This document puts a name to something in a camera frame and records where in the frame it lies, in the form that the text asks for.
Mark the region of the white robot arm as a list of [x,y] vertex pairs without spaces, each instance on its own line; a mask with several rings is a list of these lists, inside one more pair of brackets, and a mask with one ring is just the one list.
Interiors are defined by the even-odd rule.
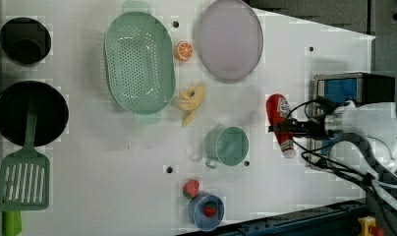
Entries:
[[353,144],[377,174],[379,185],[397,197],[397,103],[357,106],[349,102],[340,107],[324,105],[322,109],[322,114],[300,122],[291,117],[287,104],[268,101],[269,131],[285,151],[294,149],[296,138]]

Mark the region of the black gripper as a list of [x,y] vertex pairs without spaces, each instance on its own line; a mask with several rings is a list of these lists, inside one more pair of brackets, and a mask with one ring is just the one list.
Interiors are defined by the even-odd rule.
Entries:
[[276,124],[268,127],[271,133],[293,133],[298,138],[311,138],[313,140],[328,140],[325,123],[322,117],[311,118],[308,121],[294,121],[293,125]]

